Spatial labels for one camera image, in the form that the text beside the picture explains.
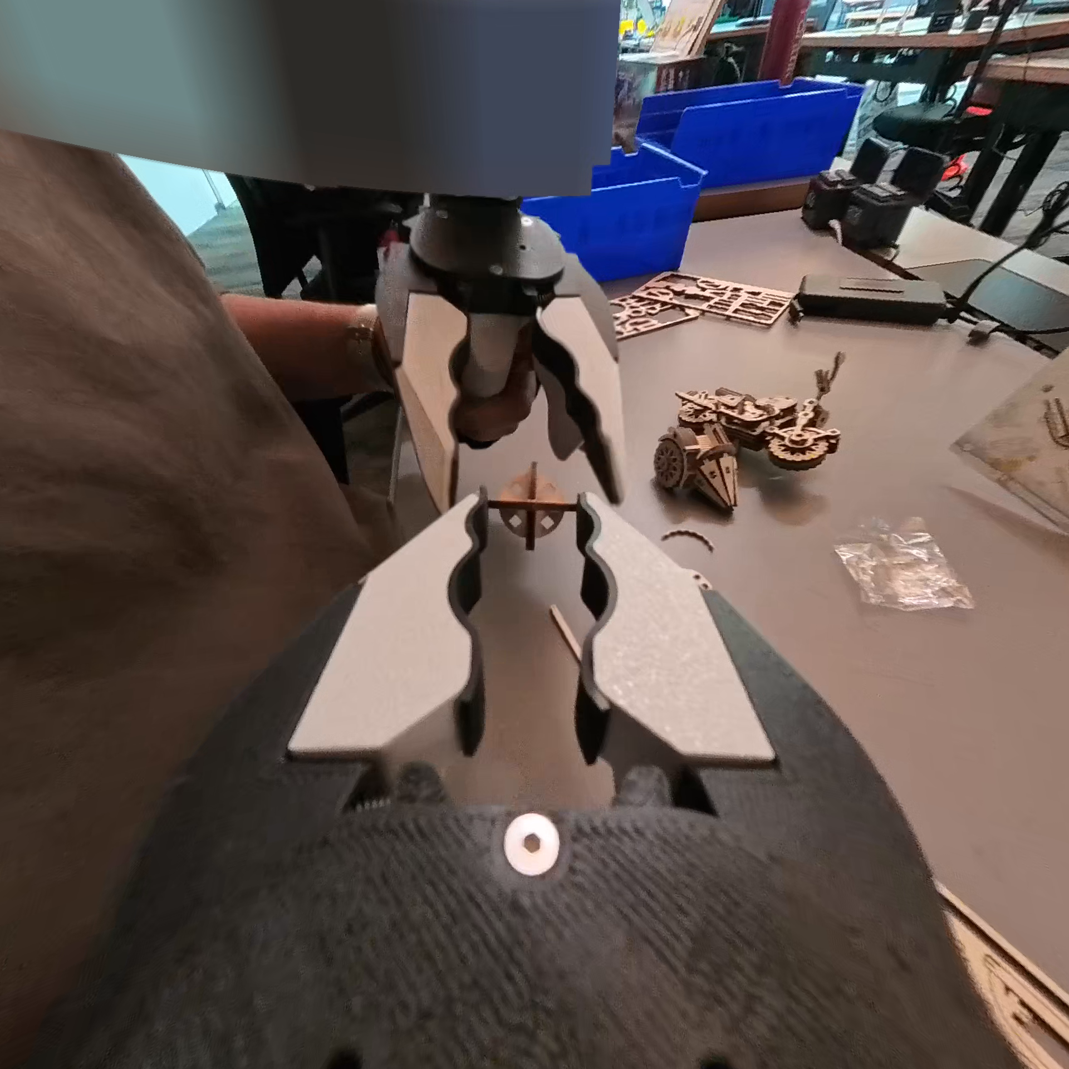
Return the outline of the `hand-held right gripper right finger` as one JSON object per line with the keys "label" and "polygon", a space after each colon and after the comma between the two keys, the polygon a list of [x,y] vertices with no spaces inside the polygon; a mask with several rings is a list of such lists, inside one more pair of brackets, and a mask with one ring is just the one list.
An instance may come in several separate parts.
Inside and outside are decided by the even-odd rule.
{"label": "hand-held right gripper right finger", "polygon": [[616,776],[655,766],[768,768],[776,755],[712,611],[712,591],[591,492],[576,501],[583,760]]}

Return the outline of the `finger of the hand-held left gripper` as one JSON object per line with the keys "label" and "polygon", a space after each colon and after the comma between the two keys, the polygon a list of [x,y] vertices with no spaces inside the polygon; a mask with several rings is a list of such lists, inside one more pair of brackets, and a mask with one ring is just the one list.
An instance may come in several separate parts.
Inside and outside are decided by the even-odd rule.
{"label": "finger of the hand-held left gripper", "polygon": [[420,472],[436,510],[448,512],[458,500],[453,365],[466,315],[413,274],[381,274],[376,308]]}
{"label": "finger of the hand-held left gripper", "polygon": [[536,313],[531,345],[554,456],[566,461],[580,450],[603,495],[622,502],[625,437],[614,317],[575,254],[566,253],[566,270]]}

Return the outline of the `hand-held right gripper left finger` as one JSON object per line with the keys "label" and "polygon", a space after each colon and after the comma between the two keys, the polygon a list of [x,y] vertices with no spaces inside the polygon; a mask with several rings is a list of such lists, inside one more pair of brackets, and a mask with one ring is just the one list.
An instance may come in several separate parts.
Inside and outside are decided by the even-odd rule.
{"label": "hand-held right gripper left finger", "polygon": [[294,759],[354,759],[381,773],[447,771],[486,729],[474,607],[489,541],[489,496],[472,493],[361,582],[286,744]]}

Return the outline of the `small wooden wheel part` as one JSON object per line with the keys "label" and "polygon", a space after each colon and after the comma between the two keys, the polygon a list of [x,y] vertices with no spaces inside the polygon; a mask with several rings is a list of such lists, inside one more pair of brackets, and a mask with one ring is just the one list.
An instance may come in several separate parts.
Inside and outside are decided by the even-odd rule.
{"label": "small wooden wheel part", "polygon": [[496,496],[489,498],[489,510],[498,513],[503,527],[521,538],[529,552],[576,508],[577,499],[567,498],[541,472],[536,461],[516,474]]}

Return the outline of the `person's left forearm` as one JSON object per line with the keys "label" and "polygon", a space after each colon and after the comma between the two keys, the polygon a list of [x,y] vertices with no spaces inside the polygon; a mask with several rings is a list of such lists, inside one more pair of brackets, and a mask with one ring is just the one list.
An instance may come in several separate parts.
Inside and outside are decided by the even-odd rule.
{"label": "person's left forearm", "polygon": [[220,301],[290,400],[394,392],[393,366],[373,305],[232,293]]}

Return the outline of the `person's left hand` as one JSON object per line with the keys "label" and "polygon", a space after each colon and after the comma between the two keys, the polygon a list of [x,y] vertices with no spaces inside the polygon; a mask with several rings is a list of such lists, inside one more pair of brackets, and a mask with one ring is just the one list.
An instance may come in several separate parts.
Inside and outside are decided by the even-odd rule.
{"label": "person's left hand", "polygon": [[529,416],[538,389],[532,356],[527,350],[520,350],[498,394],[459,396],[452,412],[458,441],[481,449],[513,434]]}

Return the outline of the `wooden parts sheet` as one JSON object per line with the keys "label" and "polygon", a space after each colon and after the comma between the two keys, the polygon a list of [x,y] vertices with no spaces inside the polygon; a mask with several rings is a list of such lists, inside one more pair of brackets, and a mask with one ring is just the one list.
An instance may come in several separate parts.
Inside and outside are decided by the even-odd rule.
{"label": "wooden parts sheet", "polygon": [[633,296],[702,316],[768,328],[783,317],[796,293],[698,274],[665,272],[637,286]]}
{"label": "wooden parts sheet", "polygon": [[661,301],[638,293],[609,301],[617,341],[635,339],[685,324],[700,317],[699,310]]}

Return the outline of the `wooden model with wheel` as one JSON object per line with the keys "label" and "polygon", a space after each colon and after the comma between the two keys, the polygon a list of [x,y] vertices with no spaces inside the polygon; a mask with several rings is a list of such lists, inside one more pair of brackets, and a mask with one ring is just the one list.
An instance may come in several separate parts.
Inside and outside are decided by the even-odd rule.
{"label": "wooden model with wheel", "polygon": [[669,429],[659,439],[653,472],[661,489],[702,496],[732,513],[739,501],[738,448],[718,421]]}

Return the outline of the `blue plastic bin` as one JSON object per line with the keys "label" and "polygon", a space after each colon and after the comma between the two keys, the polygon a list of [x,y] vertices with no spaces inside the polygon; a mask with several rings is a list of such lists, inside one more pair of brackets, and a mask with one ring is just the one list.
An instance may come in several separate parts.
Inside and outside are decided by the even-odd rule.
{"label": "blue plastic bin", "polygon": [[523,211],[545,221],[597,282],[673,272],[682,261],[704,169],[657,144],[611,148],[591,193],[534,197]]}
{"label": "blue plastic bin", "polygon": [[802,77],[660,93],[644,100],[635,139],[704,170],[704,189],[811,179],[845,145],[862,94]]}

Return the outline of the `wooden motorcycle model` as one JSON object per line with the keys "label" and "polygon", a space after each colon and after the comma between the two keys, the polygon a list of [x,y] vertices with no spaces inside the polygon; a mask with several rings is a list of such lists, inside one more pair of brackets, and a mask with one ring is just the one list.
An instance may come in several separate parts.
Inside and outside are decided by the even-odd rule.
{"label": "wooden motorcycle model", "polygon": [[726,387],[712,393],[677,391],[676,419],[695,431],[707,423],[718,423],[737,447],[764,452],[774,466],[789,472],[806,472],[839,449],[840,431],[827,425],[830,414],[822,401],[845,361],[846,353],[837,352],[830,369],[817,370],[817,393],[804,400],[744,394]]}

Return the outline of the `black office chair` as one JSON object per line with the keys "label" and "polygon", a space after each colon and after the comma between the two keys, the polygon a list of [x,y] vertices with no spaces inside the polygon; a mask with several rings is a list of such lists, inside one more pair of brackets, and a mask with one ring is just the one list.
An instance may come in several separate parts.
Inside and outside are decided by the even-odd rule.
{"label": "black office chair", "polygon": [[408,236],[421,193],[309,186],[228,173],[245,214],[265,295],[292,282],[307,301],[374,301],[379,249]]}

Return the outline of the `clear plastic bag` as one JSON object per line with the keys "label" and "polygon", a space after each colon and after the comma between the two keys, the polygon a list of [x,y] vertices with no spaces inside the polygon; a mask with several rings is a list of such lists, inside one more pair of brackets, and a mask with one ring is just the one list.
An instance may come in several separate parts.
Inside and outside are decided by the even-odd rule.
{"label": "clear plastic bag", "polygon": [[862,604],[900,611],[975,607],[921,517],[897,524],[869,518],[838,538],[834,552],[859,589]]}

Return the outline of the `person's brown shirt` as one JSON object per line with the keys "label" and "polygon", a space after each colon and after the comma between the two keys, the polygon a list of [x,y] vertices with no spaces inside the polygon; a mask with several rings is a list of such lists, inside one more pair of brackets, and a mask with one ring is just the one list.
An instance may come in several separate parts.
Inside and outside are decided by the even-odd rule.
{"label": "person's brown shirt", "polygon": [[1,139],[1,1056],[218,715],[394,548],[125,164]]}

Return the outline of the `black power adapter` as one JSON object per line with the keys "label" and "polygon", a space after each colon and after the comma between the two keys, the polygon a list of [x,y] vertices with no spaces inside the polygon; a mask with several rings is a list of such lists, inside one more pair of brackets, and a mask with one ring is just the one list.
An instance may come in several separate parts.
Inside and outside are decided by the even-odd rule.
{"label": "black power adapter", "polygon": [[803,317],[835,317],[929,327],[944,320],[948,310],[946,296],[934,282],[807,274],[787,314],[795,323]]}

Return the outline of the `black battery charger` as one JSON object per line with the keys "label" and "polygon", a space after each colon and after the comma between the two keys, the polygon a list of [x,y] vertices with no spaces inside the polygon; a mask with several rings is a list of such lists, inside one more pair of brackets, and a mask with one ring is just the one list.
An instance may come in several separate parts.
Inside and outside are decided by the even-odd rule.
{"label": "black battery charger", "polygon": [[859,249],[896,247],[916,199],[887,183],[854,187],[840,221],[845,244]]}
{"label": "black battery charger", "polygon": [[854,190],[862,180],[849,170],[822,171],[810,180],[801,208],[804,224],[811,231],[826,231],[841,221]]}

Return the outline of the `red pillar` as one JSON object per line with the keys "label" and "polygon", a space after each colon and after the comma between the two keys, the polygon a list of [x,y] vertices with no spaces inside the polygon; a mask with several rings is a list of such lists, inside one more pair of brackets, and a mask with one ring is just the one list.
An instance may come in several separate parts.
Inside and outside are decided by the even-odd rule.
{"label": "red pillar", "polygon": [[825,20],[825,1],[775,1],[769,18],[759,64],[759,78],[790,86],[795,77],[803,37],[814,24],[819,30]]}

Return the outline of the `glossy plastic sleeve with paper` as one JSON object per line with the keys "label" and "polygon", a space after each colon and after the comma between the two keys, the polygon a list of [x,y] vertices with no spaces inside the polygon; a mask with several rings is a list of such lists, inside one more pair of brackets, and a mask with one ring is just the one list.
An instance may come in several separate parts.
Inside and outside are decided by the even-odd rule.
{"label": "glossy plastic sleeve with paper", "polygon": [[1068,352],[963,433],[954,450],[1068,532]]}

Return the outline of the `black stool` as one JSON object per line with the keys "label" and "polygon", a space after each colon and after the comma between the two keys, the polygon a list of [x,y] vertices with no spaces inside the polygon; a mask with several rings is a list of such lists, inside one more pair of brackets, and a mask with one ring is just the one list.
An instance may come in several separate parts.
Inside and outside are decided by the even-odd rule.
{"label": "black stool", "polygon": [[885,141],[954,157],[969,152],[976,140],[978,126],[973,120],[959,115],[952,100],[917,100],[882,111],[872,131]]}

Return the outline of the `dark grey laptop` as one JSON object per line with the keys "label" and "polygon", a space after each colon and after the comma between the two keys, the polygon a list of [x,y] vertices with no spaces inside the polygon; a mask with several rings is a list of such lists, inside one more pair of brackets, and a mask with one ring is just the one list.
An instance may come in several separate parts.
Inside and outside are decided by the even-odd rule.
{"label": "dark grey laptop", "polygon": [[1051,353],[1067,348],[1068,296],[1052,286],[1005,265],[992,268],[991,262],[982,259],[918,265],[908,272],[941,286],[949,307],[982,276],[979,285],[970,292],[962,321],[972,325],[994,323],[997,332]]}

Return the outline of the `brown top background table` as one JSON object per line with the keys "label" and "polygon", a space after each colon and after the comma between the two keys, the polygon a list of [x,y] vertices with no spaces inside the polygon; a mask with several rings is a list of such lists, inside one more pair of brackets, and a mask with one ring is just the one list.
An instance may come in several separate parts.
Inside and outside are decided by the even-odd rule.
{"label": "brown top background table", "polygon": [[[846,29],[814,32],[803,36],[800,56],[815,55],[825,58],[828,53],[852,53],[859,50],[940,50],[980,48],[988,42],[997,19],[987,18],[973,29],[963,19],[957,19],[945,30],[929,31],[929,20],[911,18],[877,26],[848,27]],[[1014,12],[1006,21],[998,36],[1004,49],[1024,45],[1026,50],[1040,49],[1040,43],[1067,37],[1066,12]]]}

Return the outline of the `wooden sheet with round cutouts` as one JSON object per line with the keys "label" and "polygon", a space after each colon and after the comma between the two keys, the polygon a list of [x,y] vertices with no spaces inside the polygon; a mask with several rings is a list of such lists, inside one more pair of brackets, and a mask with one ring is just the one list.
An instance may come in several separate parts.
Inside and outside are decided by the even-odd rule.
{"label": "wooden sheet with round cutouts", "polygon": [[990,1017],[1031,1068],[1068,1066],[1068,994],[942,883],[947,927]]}

